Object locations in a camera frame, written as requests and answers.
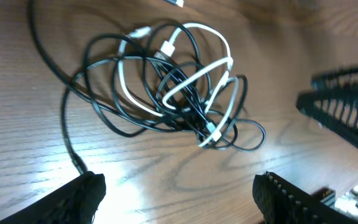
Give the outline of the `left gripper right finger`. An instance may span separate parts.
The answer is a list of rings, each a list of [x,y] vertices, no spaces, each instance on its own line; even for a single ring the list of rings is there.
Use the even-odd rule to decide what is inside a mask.
[[[334,208],[335,190],[322,187],[309,194],[274,172],[254,177],[252,196],[265,223],[358,224]]]

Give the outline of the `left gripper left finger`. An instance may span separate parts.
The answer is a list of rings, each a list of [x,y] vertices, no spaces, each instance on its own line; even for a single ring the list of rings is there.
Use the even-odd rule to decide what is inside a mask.
[[[92,224],[105,195],[105,176],[88,171],[0,224]]]

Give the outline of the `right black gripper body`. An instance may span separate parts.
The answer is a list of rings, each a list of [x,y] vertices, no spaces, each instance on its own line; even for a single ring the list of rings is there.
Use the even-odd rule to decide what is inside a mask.
[[[322,187],[311,196],[348,217],[358,218],[358,184],[340,197],[329,187]]]

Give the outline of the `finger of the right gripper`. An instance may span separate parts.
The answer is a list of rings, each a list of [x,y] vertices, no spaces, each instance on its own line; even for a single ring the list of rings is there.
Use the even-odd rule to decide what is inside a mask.
[[[358,149],[358,65],[316,73],[311,87],[298,95],[298,111]]]

